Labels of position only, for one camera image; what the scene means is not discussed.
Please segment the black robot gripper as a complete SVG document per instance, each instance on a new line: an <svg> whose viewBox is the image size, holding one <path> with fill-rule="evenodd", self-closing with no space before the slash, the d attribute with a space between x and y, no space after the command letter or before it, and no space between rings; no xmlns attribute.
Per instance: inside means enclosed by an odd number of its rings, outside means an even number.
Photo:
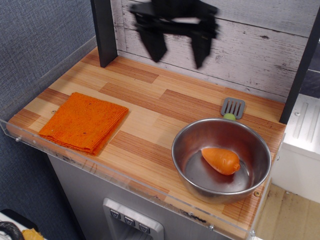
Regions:
<svg viewBox="0 0 320 240"><path fill-rule="evenodd" d="M201 68L216 38L218 9L201 0L150 0L130 6L136 28L151 59L158 63L167 46L164 34L192 37L195 66Z"/></svg>

